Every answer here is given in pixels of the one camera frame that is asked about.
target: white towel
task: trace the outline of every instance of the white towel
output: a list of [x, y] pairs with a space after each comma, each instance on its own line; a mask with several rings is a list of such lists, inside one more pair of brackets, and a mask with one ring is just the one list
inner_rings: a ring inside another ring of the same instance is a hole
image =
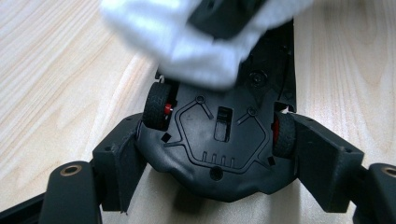
[[126, 42], [152, 55], [165, 77], [214, 90], [236, 81], [239, 64], [266, 30], [313, 0], [268, 0], [236, 37], [214, 40], [187, 20], [201, 0], [102, 0], [101, 11]]

